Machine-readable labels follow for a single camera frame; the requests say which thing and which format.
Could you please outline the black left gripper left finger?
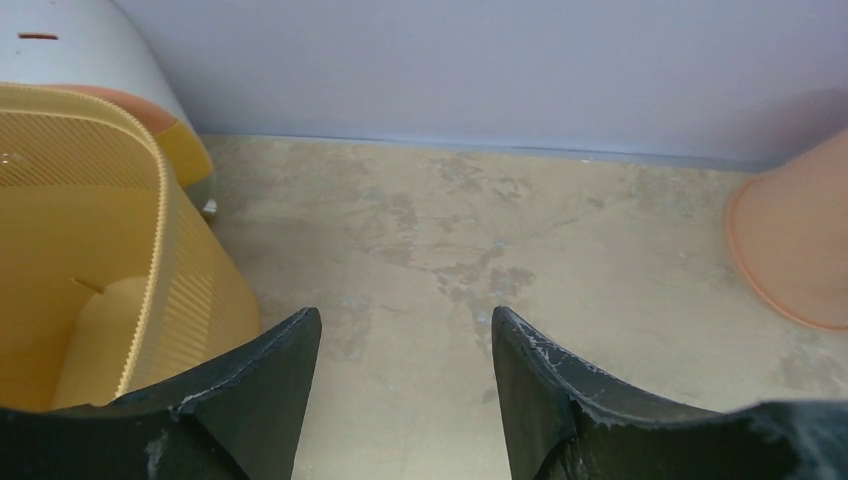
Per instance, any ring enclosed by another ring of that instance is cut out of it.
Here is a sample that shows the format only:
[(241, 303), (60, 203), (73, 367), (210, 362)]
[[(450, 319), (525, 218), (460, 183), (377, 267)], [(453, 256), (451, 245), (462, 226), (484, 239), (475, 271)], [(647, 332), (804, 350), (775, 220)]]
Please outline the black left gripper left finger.
[(322, 323), (304, 308), (252, 341), (103, 405), (1, 412), (5, 479), (288, 479)]

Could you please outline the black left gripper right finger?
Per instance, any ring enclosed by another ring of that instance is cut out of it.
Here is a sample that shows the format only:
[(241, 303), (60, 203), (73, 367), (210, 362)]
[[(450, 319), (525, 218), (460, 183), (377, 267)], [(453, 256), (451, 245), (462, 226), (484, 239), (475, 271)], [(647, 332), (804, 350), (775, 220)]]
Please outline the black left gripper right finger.
[(626, 383), (513, 310), (492, 315), (492, 354), (515, 479), (843, 479), (847, 405), (768, 401), (729, 413)]

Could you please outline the yellow slatted plastic basket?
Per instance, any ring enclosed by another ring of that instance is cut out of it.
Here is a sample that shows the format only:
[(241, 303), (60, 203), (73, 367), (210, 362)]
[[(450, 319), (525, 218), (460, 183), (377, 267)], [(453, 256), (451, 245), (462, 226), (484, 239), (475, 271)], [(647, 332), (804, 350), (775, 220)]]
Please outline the yellow slatted plastic basket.
[(256, 338), (258, 302), (146, 126), (1, 88), (1, 403), (104, 405)]

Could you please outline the orange plastic bucket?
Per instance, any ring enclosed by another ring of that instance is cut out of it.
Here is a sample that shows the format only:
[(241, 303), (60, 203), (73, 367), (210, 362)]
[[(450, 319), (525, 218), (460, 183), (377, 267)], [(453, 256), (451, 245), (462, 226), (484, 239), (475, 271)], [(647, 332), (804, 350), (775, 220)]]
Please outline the orange plastic bucket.
[(766, 305), (807, 326), (846, 330), (846, 132), (747, 180), (728, 202), (724, 235)]

